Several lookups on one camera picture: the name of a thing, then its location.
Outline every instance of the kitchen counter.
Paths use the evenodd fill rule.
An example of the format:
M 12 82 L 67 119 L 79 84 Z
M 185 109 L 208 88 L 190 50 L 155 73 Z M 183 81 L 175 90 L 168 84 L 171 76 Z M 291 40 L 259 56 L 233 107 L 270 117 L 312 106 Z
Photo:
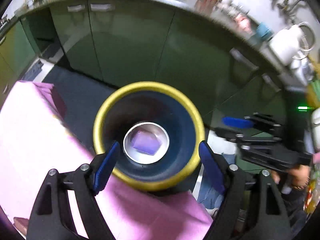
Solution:
M 36 2 L 34 6 L 31 8 L 21 8 L 17 11 L 16 16 L 11 19 L 10 23 L 4 27 L 4 29 L 0 32 L 0 39 L 5 35 L 5 33 L 14 25 L 14 23 L 23 17 L 25 14 L 41 10 L 49 5 L 52 5 L 56 2 L 64 1 L 64 0 L 44 0 L 41 2 Z M 289 71 L 277 60 L 275 55 L 270 51 L 266 44 L 261 44 L 253 34 L 249 34 L 244 32 L 238 28 L 236 23 L 229 18 L 225 13 L 220 11 L 219 9 L 212 10 L 212 6 L 207 5 L 203 0 L 151 0 L 160 3 L 164 3 L 170 6 L 174 6 L 176 8 L 180 8 L 184 11 L 188 11 L 192 14 L 198 15 L 200 17 L 206 18 L 212 24 L 218 25 L 223 29 L 230 31 L 233 35 L 237 36 L 243 42 L 252 47 L 255 51 L 257 51 L 261 57 L 263 57 L 267 62 L 269 62 L 276 70 L 279 78 L 282 80 L 284 85 L 289 86 L 299 86 L 303 87 L 303 85 L 292 76 Z

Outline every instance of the purple object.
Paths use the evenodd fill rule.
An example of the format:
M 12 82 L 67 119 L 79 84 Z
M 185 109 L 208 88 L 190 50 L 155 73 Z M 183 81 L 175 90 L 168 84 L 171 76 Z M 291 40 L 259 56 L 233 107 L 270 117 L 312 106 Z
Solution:
M 153 133 L 145 130 L 137 131 L 131 139 L 131 147 L 149 155 L 155 155 L 160 146 L 161 143 L 157 137 Z

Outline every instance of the white kettle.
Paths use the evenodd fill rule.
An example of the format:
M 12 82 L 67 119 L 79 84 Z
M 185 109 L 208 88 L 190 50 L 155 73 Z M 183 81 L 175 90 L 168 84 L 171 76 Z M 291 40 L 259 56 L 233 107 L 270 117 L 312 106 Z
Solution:
M 303 24 L 305 23 L 293 25 L 290 29 L 279 31 L 269 42 L 269 47 L 285 66 L 289 65 L 293 59 L 299 60 L 306 57 L 305 55 L 298 58 L 296 55 L 299 51 L 309 51 L 308 48 L 300 48 L 300 41 L 305 36 L 300 28 Z

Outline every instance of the drawer handle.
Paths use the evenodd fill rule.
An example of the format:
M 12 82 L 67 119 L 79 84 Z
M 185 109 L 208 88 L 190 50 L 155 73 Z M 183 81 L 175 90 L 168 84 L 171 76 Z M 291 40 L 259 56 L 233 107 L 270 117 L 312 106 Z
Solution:
M 281 91 L 280 88 L 277 87 L 277 85 L 272 81 L 272 79 L 267 75 L 267 74 L 262 74 L 262 78 L 263 80 L 270 86 L 273 88 L 273 90 L 278 93 L 279 91 Z
M 258 66 L 256 66 L 250 60 L 248 60 L 245 56 L 243 56 L 239 50 L 233 48 L 230 50 L 230 54 L 233 56 L 235 60 L 242 62 L 243 64 L 248 66 L 252 71 L 256 71 L 259 69 Z
M 1 41 L 0 41 L 0 45 L 2 45 L 2 43 L 4 43 L 4 40 L 5 40 L 6 36 L 4 36 Z
M 68 6 L 68 12 L 80 12 L 85 9 L 84 4 L 75 5 L 75 6 Z
M 113 4 L 90 4 L 91 11 L 93 12 L 108 12 L 113 11 L 116 6 Z
M 5 94 L 8 92 L 8 90 L 9 90 L 9 85 L 8 85 L 8 83 L 7 83 L 7 85 L 5 86 L 2 94 L 5 95 Z

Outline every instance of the pink cloth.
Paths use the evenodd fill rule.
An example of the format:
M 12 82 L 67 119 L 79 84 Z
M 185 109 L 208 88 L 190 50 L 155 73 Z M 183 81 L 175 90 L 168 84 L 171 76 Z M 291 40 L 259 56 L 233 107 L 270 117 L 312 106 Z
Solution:
M 17 82 L 0 112 L 0 205 L 11 219 L 30 217 L 51 168 L 73 171 L 93 158 L 64 127 L 64 104 L 53 91 L 51 84 Z M 69 198 L 77 231 L 86 236 L 73 191 Z M 119 240 L 202 239 L 212 223 L 189 192 L 158 198 L 113 176 L 96 200 Z
M 320 163 L 320 152 L 313 155 L 313 163 Z

